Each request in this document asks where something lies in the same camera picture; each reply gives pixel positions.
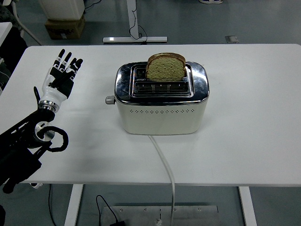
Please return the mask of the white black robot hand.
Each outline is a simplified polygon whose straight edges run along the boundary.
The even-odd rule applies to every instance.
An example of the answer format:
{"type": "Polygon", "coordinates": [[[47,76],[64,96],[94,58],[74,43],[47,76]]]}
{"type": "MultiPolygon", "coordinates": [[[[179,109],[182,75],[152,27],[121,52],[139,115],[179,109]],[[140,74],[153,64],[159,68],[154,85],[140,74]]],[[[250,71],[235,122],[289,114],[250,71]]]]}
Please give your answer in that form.
{"type": "Polygon", "coordinates": [[[82,59],[71,59],[72,53],[69,52],[66,56],[65,49],[62,49],[50,67],[43,86],[43,96],[40,102],[48,101],[56,105],[61,104],[69,98],[73,85],[74,78],[83,63],[82,59]]]}

